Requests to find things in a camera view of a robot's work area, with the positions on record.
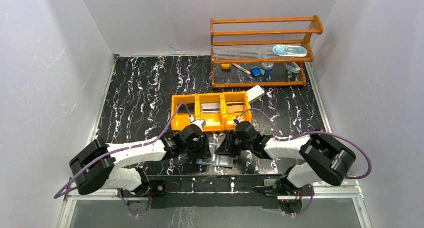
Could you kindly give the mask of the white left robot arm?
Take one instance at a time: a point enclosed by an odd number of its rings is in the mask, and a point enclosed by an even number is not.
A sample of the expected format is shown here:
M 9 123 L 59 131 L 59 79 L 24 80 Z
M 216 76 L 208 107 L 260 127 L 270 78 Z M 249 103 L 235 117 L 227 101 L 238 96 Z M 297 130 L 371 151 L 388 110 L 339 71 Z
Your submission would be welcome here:
M 194 159 L 210 156 L 205 125 L 205 120 L 195 120 L 181 131 L 165 132 L 141 142 L 107 144 L 103 139 L 93 140 L 69 162 L 78 193 L 89 195 L 101 188 L 116 188 L 145 195 L 151 183 L 142 169 L 132 165 L 181 154 Z

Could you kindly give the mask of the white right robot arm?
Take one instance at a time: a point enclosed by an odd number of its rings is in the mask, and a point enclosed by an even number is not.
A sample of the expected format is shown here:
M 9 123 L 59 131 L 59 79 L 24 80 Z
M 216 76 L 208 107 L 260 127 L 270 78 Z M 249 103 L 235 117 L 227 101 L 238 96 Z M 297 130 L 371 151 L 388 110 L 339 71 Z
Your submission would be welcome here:
M 324 181 L 339 186 L 356 160 L 355 153 L 330 133 L 318 130 L 296 138 L 278 138 L 260 134 L 248 121 L 228 131 L 216 155 L 237 157 L 250 151 L 261 159 L 301 159 L 282 175 L 277 183 L 289 190 Z

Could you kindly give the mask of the yellow three-compartment organizer tray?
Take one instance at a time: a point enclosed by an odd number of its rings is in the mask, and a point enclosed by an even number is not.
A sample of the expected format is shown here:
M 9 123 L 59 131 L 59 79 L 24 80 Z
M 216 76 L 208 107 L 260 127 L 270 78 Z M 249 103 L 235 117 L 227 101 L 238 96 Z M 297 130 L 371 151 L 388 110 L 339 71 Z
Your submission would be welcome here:
M 177 114 L 170 127 L 181 131 L 190 124 L 192 116 L 205 121 L 206 132 L 233 130 L 236 118 L 252 121 L 250 107 L 246 91 L 173 95 L 171 113 Z

